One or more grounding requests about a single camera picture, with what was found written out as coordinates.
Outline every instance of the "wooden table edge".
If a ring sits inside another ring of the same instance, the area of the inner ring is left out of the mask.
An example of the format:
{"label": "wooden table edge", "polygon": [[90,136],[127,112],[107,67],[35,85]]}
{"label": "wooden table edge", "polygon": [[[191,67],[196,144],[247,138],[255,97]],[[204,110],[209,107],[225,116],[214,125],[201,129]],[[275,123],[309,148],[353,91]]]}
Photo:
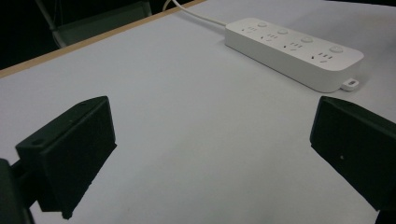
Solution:
{"label": "wooden table edge", "polygon": [[[205,0],[193,0],[193,1],[189,2],[189,3],[184,4],[183,6],[184,6],[184,7],[192,7],[192,6],[194,6],[194,5],[197,5],[197,4],[202,3],[202,2],[204,2],[204,1],[205,1]],[[145,19],[142,19],[142,20],[140,20],[140,21],[135,21],[135,22],[129,23],[129,24],[127,24],[127,25],[121,26],[121,27],[119,27],[119,28],[116,28],[116,29],[114,29],[114,30],[108,31],[108,32],[106,32],[106,33],[103,33],[103,34],[100,34],[100,35],[96,35],[96,36],[91,37],[91,38],[89,38],[89,39],[80,41],[80,42],[78,42],[78,43],[76,43],[76,44],[67,46],[66,48],[57,49],[57,50],[55,50],[55,51],[53,51],[53,52],[50,52],[50,53],[47,53],[47,54],[38,56],[38,57],[33,58],[33,59],[31,59],[31,60],[28,60],[28,61],[26,61],[26,62],[18,63],[18,64],[15,64],[15,65],[12,65],[12,66],[10,66],[10,67],[8,67],[8,68],[5,68],[5,69],[3,69],[3,70],[0,70],[0,78],[2,78],[2,77],[7,77],[7,76],[9,76],[9,75],[18,73],[18,72],[20,72],[20,71],[22,71],[22,70],[25,70],[25,69],[31,68],[31,67],[33,67],[33,66],[36,66],[36,65],[38,65],[38,64],[41,64],[41,63],[47,62],[47,61],[49,61],[49,60],[55,59],[55,58],[57,58],[57,57],[60,57],[60,56],[62,56],[62,55],[65,55],[66,53],[72,52],[72,51],[74,51],[74,50],[76,50],[76,49],[84,48],[84,47],[86,47],[86,46],[88,46],[88,45],[90,45],[90,44],[93,44],[93,43],[95,43],[95,42],[98,42],[98,41],[100,41],[100,40],[103,40],[103,39],[105,39],[105,38],[108,38],[108,37],[110,37],[110,36],[113,36],[113,35],[122,33],[122,32],[124,32],[124,31],[127,31],[127,30],[129,30],[129,29],[132,29],[132,28],[134,28],[134,27],[136,27],[136,26],[140,26],[140,25],[143,25],[143,24],[145,24],[145,23],[148,23],[148,22],[150,22],[150,21],[158,20],[159,18],[162,18],[162,17],[164,17],[164,16],[166,16],[166,15],[175,13],[175,12],[177,12],[177,11],[180,11],[180,9],[177,8],[177,7],[174,7],[174,8],[171,8],[171,9],[169,9],[169,10],[166,10],[166,11],[164,11],[164,12],[160,12],[160,13],[158,13],[158,14],[155,14],[155,15],[152,15],[152,16],[147,17],[147,18],[145,18]]]}

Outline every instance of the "white table surface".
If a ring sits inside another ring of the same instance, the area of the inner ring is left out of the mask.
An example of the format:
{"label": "white table surface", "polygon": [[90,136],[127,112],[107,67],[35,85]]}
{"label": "white table surface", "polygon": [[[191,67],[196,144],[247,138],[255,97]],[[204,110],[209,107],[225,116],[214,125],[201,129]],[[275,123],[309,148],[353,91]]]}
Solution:
{"label": "white table surface", "polygon": [[[396,122],[396,7],[320,0],[207,0],[365,54],[353,92],[330,95]],[[73,217],[44,223],[374,224],[377,212],[309,142],[322,93],[224,46],[183,12],[0,79],[0,157],[72,105],[110,99],[116,150]]]}

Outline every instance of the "screw hole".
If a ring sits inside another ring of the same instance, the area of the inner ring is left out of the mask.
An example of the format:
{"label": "screw hole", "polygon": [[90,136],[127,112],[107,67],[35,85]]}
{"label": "screw hole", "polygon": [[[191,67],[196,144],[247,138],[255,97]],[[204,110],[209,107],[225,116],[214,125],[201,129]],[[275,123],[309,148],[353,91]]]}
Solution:
{"label": "screw hole", "polygon": [[44,143],[44,139],[40,138],[32,142],[33,146],[41,145]]}

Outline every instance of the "electrical outlet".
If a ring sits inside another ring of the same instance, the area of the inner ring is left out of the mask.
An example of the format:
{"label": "electrical outlet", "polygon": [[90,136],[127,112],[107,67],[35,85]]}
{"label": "electrical outlet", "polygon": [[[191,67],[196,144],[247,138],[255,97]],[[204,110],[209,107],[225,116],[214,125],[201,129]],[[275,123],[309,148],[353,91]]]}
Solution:
{"label": "electrical outlet", "polygon": [[225,44],[315,91],[352,91],[359,84],[352,78],[364,57],[360,51],[267,21],[227,24]]}

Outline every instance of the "power cord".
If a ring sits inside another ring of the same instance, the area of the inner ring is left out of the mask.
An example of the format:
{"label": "power cord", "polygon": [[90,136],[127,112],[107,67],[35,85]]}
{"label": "power cord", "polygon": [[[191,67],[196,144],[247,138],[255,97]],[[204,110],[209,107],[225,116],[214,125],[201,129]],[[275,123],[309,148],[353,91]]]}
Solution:
{"label": "power cord", "polygon": [[163,11],[166,11],[166,8],[168,7],[169,3],[171,3],[172,0],[166,0],[165,4],[163,4]]}
{"label": "power cord", "polygon": [[[168,0],[168,1],[165,2],[165,5],[163,5],[163,8],[164,8],[164,9],[166,9],[166,7],[169,5],[170,1],[171,1],[171,0]],[[221,26],[226,26],[226,25],[227,25],[227,23],[225,23],[225,22],[216,21],[216,20],[210,19],[210,18],[208,18],[208,17],[205,17],[205,16],[201,16],[201,15],[199,15],[199,14],[196,14],[195,12],[192,12],[192,11],[190,11],[190,10],[184,8],[183,6],[181,6],[181,5],[178,3],[178,1],[176,1],[176,0],[172,0],[172,2],[173,2],[177,7],[179,7],[181,10],[183,10],[184,12],[186,12],[186,13],[188,13],[188,14],[194,16],[194,17],[197,17],[197,18],[199,18],[199,19],[201,19],[201,20],[210,21],[210,22],[213,22],[213,23],[215,23],[215,24],[217,24],[217,25],[221,25]]]}

